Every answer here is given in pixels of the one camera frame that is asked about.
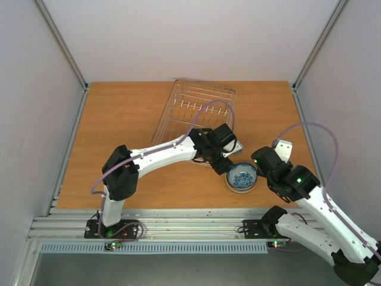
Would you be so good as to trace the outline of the blue floral bowl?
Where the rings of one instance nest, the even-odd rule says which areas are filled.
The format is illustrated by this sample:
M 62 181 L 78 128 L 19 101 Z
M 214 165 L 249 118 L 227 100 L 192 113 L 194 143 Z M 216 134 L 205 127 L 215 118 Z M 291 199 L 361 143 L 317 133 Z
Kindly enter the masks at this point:
M 249 191 L 257 183 L 256 171 L 256 167 L 250 163 L 236 163 L 226 173 L 226 183 L 236 192 Z

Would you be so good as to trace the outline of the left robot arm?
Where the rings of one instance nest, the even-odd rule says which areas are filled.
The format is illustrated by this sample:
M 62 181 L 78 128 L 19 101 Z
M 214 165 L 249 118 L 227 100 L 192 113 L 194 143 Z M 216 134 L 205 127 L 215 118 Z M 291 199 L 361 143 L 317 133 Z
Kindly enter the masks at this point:
M 171 164 L 198 159 L 222 175 L 233 167 L 229 156 L 242 150 L 242 144 L 225 123 L 215 129 L 192 128 L 172 141 L 149 148 L 117 147 L 102 168 L 104 200 L 99 210 L 99 231 L 106 237 L 118 234 L 124 202 L 136 192 L 139 178 Z

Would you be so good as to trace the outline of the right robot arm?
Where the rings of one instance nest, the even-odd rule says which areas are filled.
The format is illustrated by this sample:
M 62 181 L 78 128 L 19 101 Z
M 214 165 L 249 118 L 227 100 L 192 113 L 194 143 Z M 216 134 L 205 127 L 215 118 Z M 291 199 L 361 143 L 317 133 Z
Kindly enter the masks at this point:
M 380 243 L 367 235 L 324 193 L 319 179 L 304 166 L 290 162 L 291 146 L 262 147 L 251 158 L 259 176 L 283 201 L 296 202 L 326 231 L 324 234 L 274 206 L 261 218 L 263 231 L 295 240 L 322 257 L 348 285 L 366 285 L 380 267 Z

